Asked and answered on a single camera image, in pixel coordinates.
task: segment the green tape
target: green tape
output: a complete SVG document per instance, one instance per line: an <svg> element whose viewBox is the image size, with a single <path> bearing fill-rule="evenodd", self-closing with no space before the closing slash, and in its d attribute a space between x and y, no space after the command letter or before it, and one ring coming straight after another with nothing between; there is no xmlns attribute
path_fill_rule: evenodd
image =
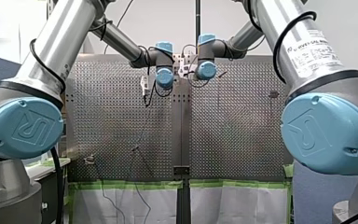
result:
<svg viewBox="0 0 358 224"><path fill-rule="evenodd" d="M32 166L35 166L37 164L39 164L39 161L34 161L34 162L26 164L25 167L32 167Z"/></svg>
<svg viewBox="0 0 358 224"><path fill-rule="evenodd" d="M162 182L130 182L122 180L104 180L96 182L77 182L70 183L69 186L74 190L84 189L141 189L141 190L154 190L154 189L181 189L182 181L162 181Z"/></svg>
<svg viewBox="0 0 358 224"><path fill-rule="evenodd" d="M294 173L293 164L284 165L283 169L284 169L284 174L286 175L287 178L293 178L293 173Z"/></svg>
<svg viewBox="0 0 358 224"><path fill-rule="evenodd" d="M290 182L259 182L244 180L190 180L191 188L239 187L252 189L289 189Z"/></svg>
<svg viewBox="0 0 358 224"><path fill-rule="evenodd" d="M60 158L60 163L63 163L64 161L69 161L68 158ZM52 159L42 162L42 166L54 166L54 161Z"/></svg>

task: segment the metal pole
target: metal pole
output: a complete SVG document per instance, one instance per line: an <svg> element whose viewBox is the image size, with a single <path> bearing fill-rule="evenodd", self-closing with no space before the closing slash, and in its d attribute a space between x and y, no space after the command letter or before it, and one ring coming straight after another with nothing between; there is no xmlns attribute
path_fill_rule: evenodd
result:
<svg viewBox="0 0 358 224"><path fill-rule="evenodd" d="M100 21L95 21L92 26L97 27L102 25ZM101 38L103 35L103 28L93 31L95 35ZM103 41L118 53L127 58L130 62L139 59L142 50L129 39L123 32L121 32L115 25L107 24L106 31L103 36Z"/></svg>
<svg viewBox="0 0 358 224"><path fill-rule="evenodd" d="M201 35L201 0L196 0L196 46L199 44Z"/></svg>

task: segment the metal bracket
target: metal bracket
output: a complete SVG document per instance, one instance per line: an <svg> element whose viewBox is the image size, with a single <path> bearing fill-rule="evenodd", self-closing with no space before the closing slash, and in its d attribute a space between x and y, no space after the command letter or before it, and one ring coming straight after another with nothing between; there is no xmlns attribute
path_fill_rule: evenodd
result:
<svg viewBox="0 0 358 224"><path fill-rule="evenodd" d="M174 175L190 175L190 166L174 166Z"/></svg>

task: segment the label sticker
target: label sticker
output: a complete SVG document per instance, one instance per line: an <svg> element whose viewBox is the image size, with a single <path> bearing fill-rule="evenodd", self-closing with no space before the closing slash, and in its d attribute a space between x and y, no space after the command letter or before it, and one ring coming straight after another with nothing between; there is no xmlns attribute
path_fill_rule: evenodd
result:
<svg viewBox="0 0 358 224"><path fill-rule="evenodd" d="M287 48L290 61L300 77L309 77L322 66L342 65L321 31L309 30L310 38Z"/></svg>

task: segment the end effector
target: end effector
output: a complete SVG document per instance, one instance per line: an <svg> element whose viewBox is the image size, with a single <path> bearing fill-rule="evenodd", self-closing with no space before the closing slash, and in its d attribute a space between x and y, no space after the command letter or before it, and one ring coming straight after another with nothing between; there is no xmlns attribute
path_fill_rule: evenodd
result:
<svg viewBox="0 0 358 224"><path fill-rule="evenodd" d="M199 36L199 58L195 77L200 80L209 80L215 77L217 68L215 58L230 60L241 59L246 56L248 48L259 39L263 33L256 30L251 23L247 23L228 41L216 39L215 35Z"/></svg>

